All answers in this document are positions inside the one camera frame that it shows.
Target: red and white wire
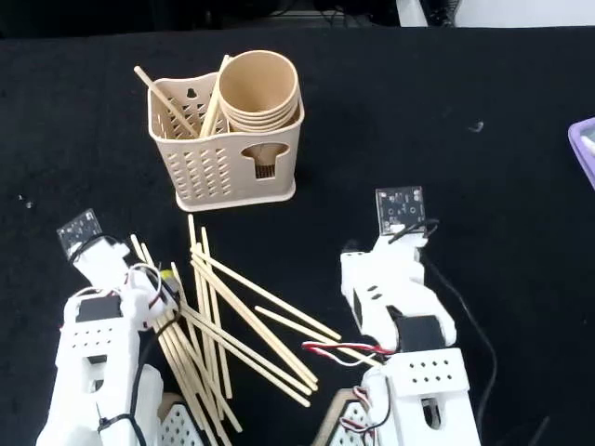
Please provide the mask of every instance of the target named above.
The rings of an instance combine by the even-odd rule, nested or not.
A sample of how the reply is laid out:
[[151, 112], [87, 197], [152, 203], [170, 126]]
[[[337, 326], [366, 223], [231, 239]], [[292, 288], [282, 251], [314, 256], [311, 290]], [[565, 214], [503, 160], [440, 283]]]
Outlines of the red and white wire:
[[356, 362], [345, 362], [344, 360], [340, 360], [336, 355], [334, 355], [333, 353], [330, 353], [326, 350], [322, 350], [321, 348], [318, 347], [309, 347], [306, 348], [309, 351], [313, 351], [314, 353], [316, 353], [317, 355], [320, 356], [324, 356], [325, 358], [331, 359], [334, 362], [341, 364], [345, 367], [355, 367], [357, 365], [360, 365], [362, 362], [367, 361], [367, 360], [371, 360], [372, 358], [374, 358], [376, 356], [376, 353], [372, 353], [369, 356], [366, 356], [365, 359], [356, 361]]
[[351, 348], [354, 350], [365, 350], [365, 351], [373, 351], [379, 355], [392, 355], [394, 354], [393, 350], [386, 350], [381, 346], [372, 346], [370, 344], [363, 344], [357, 342], [341, 342], [335, 344], [325, 344], [323, 342], [316, 342], [316, 341], [306, 341], [302, 342], [302, 347], [305, 349], [315, 349], [315, 348]]
[[351, 391], [353, 392], [353, 395], [355, 395], [355, 397], [360, 401], [360, 403], [364, 405], [364, 409], [367, 412], [370, 407], [372, 407], [372, 404], [368, 399], [368, 391], [361, 386], [355, 386]]

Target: circuit board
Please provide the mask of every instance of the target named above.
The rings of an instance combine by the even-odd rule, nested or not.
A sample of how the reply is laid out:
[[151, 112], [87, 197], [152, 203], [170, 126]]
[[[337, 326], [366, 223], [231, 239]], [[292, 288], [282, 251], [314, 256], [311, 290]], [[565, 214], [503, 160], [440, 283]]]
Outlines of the circuit board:
[[[406, 228], [424, 220], [424, 197], [421, 186], [376, 189], [376, 208], [380, 235], [395, 233], [395, 225]], [[424, 232], [419, 228], [414, 232]]]
[[64, 254], [66, 254], [67, 258], [70, 258], [81, 244], [91, 237], [101, 234], [101, 226], [93, 209], [87, 209], [80, 216], [58, 228], [57, 233]]

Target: stacked paper cups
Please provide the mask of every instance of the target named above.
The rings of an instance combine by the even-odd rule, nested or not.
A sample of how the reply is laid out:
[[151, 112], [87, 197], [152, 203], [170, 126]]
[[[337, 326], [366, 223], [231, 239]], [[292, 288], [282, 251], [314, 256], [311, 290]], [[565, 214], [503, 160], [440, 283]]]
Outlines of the stacked paper cups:
[[232, 131], [271, 132], [288, 125], [299, 107], [298, 72], [271, 51], [234, 57], [219, 74], [219, 105]]

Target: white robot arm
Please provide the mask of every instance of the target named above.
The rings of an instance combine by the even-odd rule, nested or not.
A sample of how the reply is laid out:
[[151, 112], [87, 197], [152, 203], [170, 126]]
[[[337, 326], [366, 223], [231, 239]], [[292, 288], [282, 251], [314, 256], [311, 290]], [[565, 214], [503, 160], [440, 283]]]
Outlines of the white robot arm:
[[109, 428], [99, 425], [131, 410], [139, 330], [146, 330], [155, 317], [177, 304], [159, 271], [152, 272], [157, 277], [151, 281], [149, 267], [126, 264], [125, 244], [108, 243], [99, 235], [91, 210], [59, 230], [68, 257], [93, 286], [72, 296], [64, 308], [56, 382], [37, 446], [133, 446], [139, 436], [135, 427], [147, 444], [159, 444], [157, 408], [163, 381], [150, 365], [143, 365], [139, 376], [137, 426], [129, 420]]
[[362, 335], [394, 351], [362, 380], [380, 446], [479, 446], [453, 319], [424, 285], [421, 188], [377, 190], [380, 236], [341, 254], [341, 292]]

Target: black surface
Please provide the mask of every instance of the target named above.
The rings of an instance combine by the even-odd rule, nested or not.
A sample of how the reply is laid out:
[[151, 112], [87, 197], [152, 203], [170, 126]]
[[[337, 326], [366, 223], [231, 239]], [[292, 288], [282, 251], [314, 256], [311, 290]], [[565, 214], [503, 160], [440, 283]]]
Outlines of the black surface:
[[[419, 184], [442, 221], [430, 257], [492, 337], [501, 369], [485, 444], [590, 444], [595, 274], [593, 189], [567, 141], [595, 113], [595, 30], [307, 30], [0, 42], [2, 302], [0, 432], [32, 444], [46, 418], [65, 299], [84, 279], [56, 228], [93, 207], [103, 229], [136, 232], [156, 260], [177, 261], [186, 287], [186, 217], [147, 134], [146, 90], [132, 72], [189, 77], [223, 54], [272, 48], [296, 63], [306, 120], [289, 202], [197, 215], [223, 262], [357, 339], [339, 293], [338, 255], [377, 236], [374, 192]], [[484, 123], [481, 132], [477, 123]], [[27, 208], [18, 195], [33, 200]], [[334, 225], [341, 213], [342, 225]], [[475, 402], [488, 358], [456, 300]], [[262, 299], [241, 288], [249, 305]], [[272, 354], [227, 308], [224, 325]], [[295, 351], [302, 337], [274, 327]], [[304, 409], [236, 360], [234, 444], [308, 444], [336, 389], [357, 383], [299, 352], [320, 377]], [[173, 378], [163, 358], [151, 363]]]

